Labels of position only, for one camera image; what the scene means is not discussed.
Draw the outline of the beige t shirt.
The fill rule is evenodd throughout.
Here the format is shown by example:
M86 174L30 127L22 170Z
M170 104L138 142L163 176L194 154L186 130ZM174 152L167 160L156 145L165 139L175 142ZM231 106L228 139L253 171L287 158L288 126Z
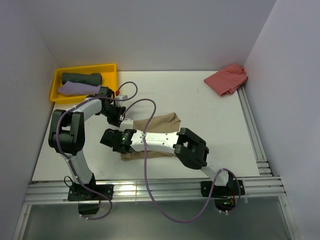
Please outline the beige t shirt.
M175 112L167 115L154 116L150 121L146 131L148 133L172 133L178 132L180 129L181 120ZM144 159L144 152L131 152L121 153L120 159L123 161L140 160ZM173 153L161 152L161 151L147 151L147 158L161 158L161 157L174 157Z

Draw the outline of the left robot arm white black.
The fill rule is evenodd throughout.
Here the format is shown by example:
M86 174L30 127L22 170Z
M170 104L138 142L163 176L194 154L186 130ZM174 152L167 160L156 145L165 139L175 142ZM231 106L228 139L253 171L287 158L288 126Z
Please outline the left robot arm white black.
M85 121L95 115L103 115L107 122L119 127L126 108L122 102L127 95L101 86L98 93L88 95L81 103L67 109L56 109L52 113L48 144L60 154L71 172L70 191L91 200L96 197L98 188L93 172L84 156Z

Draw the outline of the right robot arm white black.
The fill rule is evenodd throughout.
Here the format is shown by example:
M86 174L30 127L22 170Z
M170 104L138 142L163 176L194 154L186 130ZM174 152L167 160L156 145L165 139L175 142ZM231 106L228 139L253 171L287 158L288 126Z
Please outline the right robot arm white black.
M206 141L188 128L182 127L171 133L144 133L136 129L120 131L109 128L105 130L100 143L121 154L144 151L173 154L185 167L200 170L215 181L214 185L220 194L227 195L234 188L232 174L212 160L207 160L209 148Z

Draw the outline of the dark green rolled shirt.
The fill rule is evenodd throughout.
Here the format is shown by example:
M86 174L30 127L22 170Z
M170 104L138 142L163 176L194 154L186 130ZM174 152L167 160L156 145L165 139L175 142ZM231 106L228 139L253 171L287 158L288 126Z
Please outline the dark green rolled shirt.
M102 75L100 73L82 74L63 72L61 76L61 83L64 85L67 82L96 87L102 84Z

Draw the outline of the yellow plastic bin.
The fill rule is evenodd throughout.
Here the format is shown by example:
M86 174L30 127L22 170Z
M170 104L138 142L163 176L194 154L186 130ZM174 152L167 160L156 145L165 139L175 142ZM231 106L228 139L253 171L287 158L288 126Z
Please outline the yellow plastic bin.
M101 83L102 86L108 87L114 92L118 89L117 66L115 63L57 68L53 75L51 91L49 95L50 101L56 104L65 105L65 104L80 103L86 98L86 95L65 96L58 93L58 88L63 85L62 73L77 73L77 74L100 73L102 76L102 83Z

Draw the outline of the lavender folded shirt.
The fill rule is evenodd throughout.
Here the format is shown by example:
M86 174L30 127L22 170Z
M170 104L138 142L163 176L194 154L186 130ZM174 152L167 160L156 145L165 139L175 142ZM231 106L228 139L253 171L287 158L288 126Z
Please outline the lavender folded shirt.
M59 94L64 96L95 95L99 92L101 85L92 86L84 83L67 81L57 89Z

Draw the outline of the pink t shirt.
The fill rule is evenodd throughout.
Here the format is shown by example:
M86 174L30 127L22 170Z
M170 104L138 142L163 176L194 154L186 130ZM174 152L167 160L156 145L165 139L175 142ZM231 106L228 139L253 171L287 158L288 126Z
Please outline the pink t shirt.
M232 95L247 80L246 69L243 66L232 63L203 81L221 97Z

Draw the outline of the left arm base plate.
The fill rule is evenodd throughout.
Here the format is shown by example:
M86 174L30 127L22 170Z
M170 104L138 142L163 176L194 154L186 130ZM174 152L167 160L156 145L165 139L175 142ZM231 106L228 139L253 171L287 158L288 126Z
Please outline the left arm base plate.
M95 185L93 190L105 195L110 200L113 198L114 186L112 184ZM69 188L67 201L78 203L78 213L81 215L95 215L98 213L101 201L106 200L97 193L93 193L83 188L80 184L75 184Z

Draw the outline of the aluminium front rail frame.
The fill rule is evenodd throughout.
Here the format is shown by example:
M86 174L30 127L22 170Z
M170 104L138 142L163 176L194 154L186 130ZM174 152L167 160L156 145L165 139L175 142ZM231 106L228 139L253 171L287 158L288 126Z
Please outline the aluminium front rail frame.
M255 197L278 197L285 223L292 240L301 239L293 214L288 204L286 191L279 176L243 177L242 188L245 202ZM197 200L201 198L200 178L150 180L149 187L158 201ZM99 185L113 185L113 203L144 202L149 195L143 180L98 181ZM13 239L21 240L33 205L67 204L67 186L62 181L34 182L27 188Z

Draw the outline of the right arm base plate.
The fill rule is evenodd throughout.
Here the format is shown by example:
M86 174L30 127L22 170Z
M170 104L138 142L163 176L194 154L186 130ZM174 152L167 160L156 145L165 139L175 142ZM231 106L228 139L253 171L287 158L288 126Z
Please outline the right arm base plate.
M208 197L211 187L212 187L212 181L201 181L200 187L201 187L201 195L202 197ZM242 180L238 180L237 182L235 180L232 180L227 183L226 186L217 186L215 185L213 187L213 191L211 193L212 198L225 198L230 197L231 195L238 196L239 194L241 196L245 195L245 188Z

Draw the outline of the aluminium right side rail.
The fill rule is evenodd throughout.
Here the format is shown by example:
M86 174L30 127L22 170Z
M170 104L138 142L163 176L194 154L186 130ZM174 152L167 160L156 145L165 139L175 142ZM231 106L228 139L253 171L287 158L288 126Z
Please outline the aluminium right side rail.
M238 90L238 98L244 115L245 123L247 126L248 134L250 137L253 153L261 177L272 177L273 173L271 171L267 156L265 154L262 141L258 132L258 128L255 123L255 119L249 104L249 99L247 97L245 87L241 86Z

